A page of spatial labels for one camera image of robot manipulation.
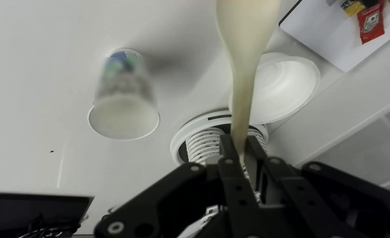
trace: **white bowl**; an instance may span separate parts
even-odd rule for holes
[[[302,56],[279,52],[262,55],[257,71],[250,124],[288,117],[306,105],[320,80],[318,66]],[[229,108],[233,111],[233,96]]]

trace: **white surface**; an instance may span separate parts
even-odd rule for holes
[[[390,43],[274,129],[270,148],[303,163],[389,111]]]
[[[303,0],[281,26],[339,68],[351,71],[390,39],[389,2],[384,21],[385,34],[362,44],[357,18],[348,17],[340,3]]]
[[[284,0],[282,14],[295,2]],[[90,218],[80,230],[91,232],[109,207],[172,170],[173,134],[229,101],[232,75],[213,5],[212,0],[0,0],[0,190],[94,194]],[[122,46],[150,59],[162,113],[151,136],[128,142],[105,138],[86,121],[103,63]],[[320,95],[271,125],[278,145],[292,149],[282,149],[288,158],[308,157],[390,104],[390,43],[376,54],[377,62],[345,76],[279,29],[266,51],[307,56],[323,74]]]
[[[377,120],[315,159],[384,183],[390,179],[390,129]]]
[[[255,77],[250,124],[269,124],[295,113],[318,91],[319,80],[319,68],[307,58],[263,54]]]

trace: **patterned paper cup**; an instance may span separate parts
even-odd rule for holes
[[[152,133],[159,120],[144,58],[135,50],[118,50],[105,64],[90,125],[106,137],[135,140]]]

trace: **black object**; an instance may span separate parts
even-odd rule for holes
[[[247,138],[245,177],[230,136],[217,165],[184,163],[102,219],[97,238],[173,238],[218,204],[196,238],[388,238],[390,191],[322,162],[298,170]],[[261,191],[261,204],[253,193]]]
[[[381,0],[361,0],[361,1],[366,7],[374,6],[378,2],[381,2]]]
[[[93,196],[0,193],[0,238],[72,236]]]

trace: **white cup rim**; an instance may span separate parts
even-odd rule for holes
[[[155,112],[156,112],[155,115],[156,115],[158,120],[156,120],[155,125],[154,125],[147,133],[144,133],[144,134],[142,134],[142,136],[136,136],[136,137],[110,137],[110,136],[107,136],[107,134],[103,134],[101,130],[98,130],[98,129],[95,129],[95,128],[93,126],[93,124],[91,124],[91,121],[90,121],[90,116],[91,116],[93,109],[94,109],[97,105],[99,105],[101,103],[105,103],[105,101],[107,101],[107,100],[113,100],[113,99],[126,99],[126,97],[127,97],[127,99],[134,99],[134,100],[138,100],[138,101],[142,101],[142,103],[146,103],[146,104],[148,104],[152,109],[155,109]],[[147,137],[147,136],[152,134],[152,133],[156,130],[156,128],[159,126],[159,124],[160,124],[160,113],[159,113],[156,105],[155,105],[152,101],[150,101],[150,100],[143,100],[143,99],[140,99],[140,97],[138,97],[138,96],[131,96],[131,95],[121,93],[121,95],[106,96],[106,97],[102,97],[101,100],[93,103],[93,105],[90,107],[89,113],[88,113],[88,122],[89,122],[89,125],[90,125],[97,133],[102,134],[103,137],[114,138],[114,140],[126,140],[126,141],[131,141],[131,140],[139,140],[139,138],[143,138],[143,137]]]

